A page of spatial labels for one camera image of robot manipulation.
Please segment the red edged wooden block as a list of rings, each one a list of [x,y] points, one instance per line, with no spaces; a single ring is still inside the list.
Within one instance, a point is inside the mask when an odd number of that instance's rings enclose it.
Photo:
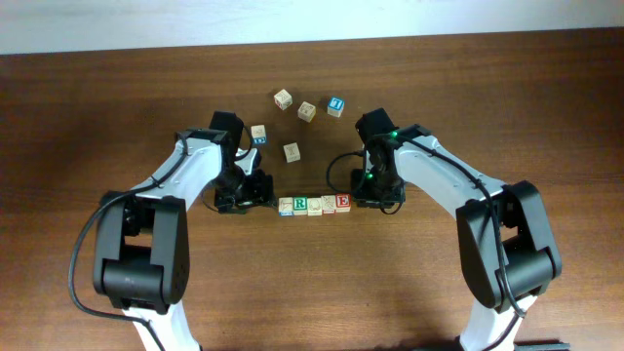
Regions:
[[[322,200],[322,213],[324,215],[331,215],[336,212],[336,198],[334,195],[323,195]]]

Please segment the green letter R block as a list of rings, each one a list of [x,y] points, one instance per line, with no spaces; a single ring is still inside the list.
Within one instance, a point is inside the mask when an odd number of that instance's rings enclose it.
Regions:
[[[293,214],[294,215],[308,215],[308,198],[304,196],[297,196],[292,198]]]

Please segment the red letter E block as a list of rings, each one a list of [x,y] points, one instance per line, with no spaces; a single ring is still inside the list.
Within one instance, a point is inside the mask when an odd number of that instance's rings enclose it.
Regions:
[[[338,193],[335,195],[335,212],[348,213],[351,210],[351,195]]]

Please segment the blue edged wooden block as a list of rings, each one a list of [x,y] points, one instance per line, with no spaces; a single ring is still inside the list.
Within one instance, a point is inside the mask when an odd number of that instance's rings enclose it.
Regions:
[[[278,199],[279,216],[293,216],[293,197],[281,197]]]

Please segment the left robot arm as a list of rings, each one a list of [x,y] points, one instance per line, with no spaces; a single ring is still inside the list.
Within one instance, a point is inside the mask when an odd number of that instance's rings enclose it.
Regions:
[[[198,350],[182,297],[190,273],[187,212],[206,189],[220,214],[243,213],[273,200],[272,179],[255,147],[242,150],[245,126],[187,130],[145,182],[110,191],[91,222],[97,226],[94,288],[136,327],[148,350]]]

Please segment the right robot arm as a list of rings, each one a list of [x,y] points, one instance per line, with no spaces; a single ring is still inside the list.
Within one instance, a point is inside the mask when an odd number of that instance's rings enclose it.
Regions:
[[[419,125],[356,125],[364,166],[352,174],[361,207],[394,214],[405,186],[423,190],[456,221],[460,265],[475,298],[458,350],[517,350],[529,307],[562,273],[563,262],[537,188],[479,173]]]

